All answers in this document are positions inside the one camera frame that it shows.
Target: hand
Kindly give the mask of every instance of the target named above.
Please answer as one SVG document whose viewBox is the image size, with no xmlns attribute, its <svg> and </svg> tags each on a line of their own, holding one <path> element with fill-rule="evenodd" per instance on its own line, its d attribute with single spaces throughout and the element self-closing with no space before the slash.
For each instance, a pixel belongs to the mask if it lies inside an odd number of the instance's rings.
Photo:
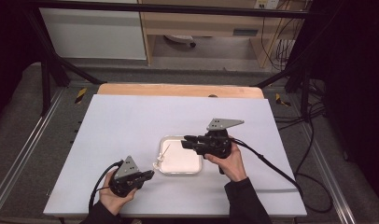
<svg viewBox="0 0 379 224">
<path fill-rule="evenodd" d="M 204 157 L 217 164 L 231 181 L 238 182 L 246 179 L 247 175 L 239 147 L 235 143 L 232 143 L 231 149 L 231 155 L 226 159 L 221 159 L 210 154 L 205 154 Z"/>
<path fill-rule="evenodd" d="M 125 205 L 127 202 L 131 201 L 134 198 L 134 194 L 137 189 L 133 189 L 125 198 L 121 198 L 113 193 L 110 188 L 108 188 L 108 182 L 111 179 L 114 171 L 109 172 L 105 175 L 105 183 L 103 184 L 103 188 L 99 191 L 100 202 L 105 206 L 105 208 L 114 216 L 119 213 L 119 210 Z"/>
</svg>

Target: person's left hand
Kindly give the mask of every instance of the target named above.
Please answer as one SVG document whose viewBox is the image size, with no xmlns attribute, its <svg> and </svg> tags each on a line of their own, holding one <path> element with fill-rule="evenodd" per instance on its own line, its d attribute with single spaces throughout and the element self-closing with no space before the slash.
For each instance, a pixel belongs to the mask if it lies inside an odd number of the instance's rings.
<svg viewBox="0 0 379 224">
<path fill-rule="evenodd" d="M 105 175 L 105 183 L 103 184 L 103 188 L 108 187 L 108 182 L 110 181 L 113 173 L 114 171 L 111 171 Z M 137 189 L 133 189 L 125 198 L 121 198 L 120 196 L 114 194 L 110 188 L 106 188 L 99 190 L 99 198 L 100 202 L 105 206 L 105 208 L 111 214 L 116 216 L 119 213 L 119 210 L 122 208 L 122 206 L 134 198 L 134 194 L 136 193 L 136 191 Z"/>
</svg>

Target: metal bracket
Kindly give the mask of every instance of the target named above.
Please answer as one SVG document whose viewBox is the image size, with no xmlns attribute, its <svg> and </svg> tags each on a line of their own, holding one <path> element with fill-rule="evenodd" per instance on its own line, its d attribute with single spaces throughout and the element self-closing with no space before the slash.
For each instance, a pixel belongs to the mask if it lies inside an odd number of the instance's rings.
<svg viewBox="0 0 379 224">
<path fill-rule="evenodd" d="M 132 156 L 128 156 L 120 168 L 117 170 L 114 178 L 121 178 L 123 176 L 132 175 L 137 172 L 139 172 L 139 168 L 137 167 L 136 163 L 134 163 Z"/>
<path fill-rule="evenodd" d="M 207 131 L 219 131 L 243 123 L 245 123 L 245 121 L 242 119 L 212 119 L 206 129 Z"/>
</svg>

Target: aluminum rail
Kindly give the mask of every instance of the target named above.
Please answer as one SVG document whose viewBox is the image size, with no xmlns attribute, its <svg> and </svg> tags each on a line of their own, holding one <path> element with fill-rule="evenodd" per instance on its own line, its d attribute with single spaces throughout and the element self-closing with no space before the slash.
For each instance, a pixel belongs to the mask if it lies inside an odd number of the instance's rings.
<svg viewBox="0 0 379 224">
<path fill-rule="evenodd" d="M 32 152 L 35 149 L 35 146 L 38 140 L 41 138 L 42 133 L 47 128 L 47 125 L 50 119 L 52 118 L 56 108 L 58 107 L 59 102 L 61 101 L 64 90 L 65 88 L 60 88 L 55 93 L 51 101 L 51 107 L 49 111 L 46 113 L 45 116 L 39 119 L 38 123 L 36 124 L 35 128 L 33 129 L 32 133 L 30 134 L 29 138 L 24 144 L 23 148 L 21 149 L 21 152 L 19 153 L 17 159 L 14 161 L 6 177 L 1 182 L 0 184 L 0 210 L 3 207 L 3 204 L 6 201 L 9 193 L 13 189 L 16 181 L 21 175 L 21 171 L 23 170 L 24 165 L 26 164 L 26 162 L 29 160 L 30 156 L 32 155 Z"/>
<path fill-rule="evenodd" d="M 298 97 L 293 96 L 291 94 L 288 97 L 290 99 L 290 102 L 293 104 L 297 114 L 300 116 L 301 112 Z M 304 130 L 305 137 L 310 142 L 312 135 L 310 125 L 308 123 L 303 122 L 302 128 Z M 329 163 L 327 162 L 316 138 L 314 139 L 314 143 L 312 145 L 312 155 L 315 158 L 318 171 L 320 172 L 321 177 L 323 178 L 323 181 L 326 184 L 326 187 L 329 189 L 331 197 L 334 201 L 335 210 L 341 222 L 343 224 L 356 224 L 356 220 L 353 216 L 352 210 L 350 209 L 349 204 L 347 203 L 346 198 L 344 197 L 344 193 L 342 192 L 338 184 L 338 181 L 336 180 L 335 175 L 333 174 L 333 171 L 330 168 Z"/>
</svg>

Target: black sleeve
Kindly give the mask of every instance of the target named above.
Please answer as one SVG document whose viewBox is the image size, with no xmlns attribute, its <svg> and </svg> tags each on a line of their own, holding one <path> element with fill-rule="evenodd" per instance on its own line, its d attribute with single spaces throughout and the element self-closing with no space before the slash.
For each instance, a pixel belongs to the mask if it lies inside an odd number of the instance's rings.
<svg viewBox="0 0 379 224">
<path fill-rule="evenodd" d="M 249 178 L 225 185 L 230 201 L 230 223 L 272 224 Z"/>
<path fill-rule="evenodd" d="M 119 215 L 112 215 L 99 201 L 80 224 L 120 224 L 119 220 Z"/>
</svg>

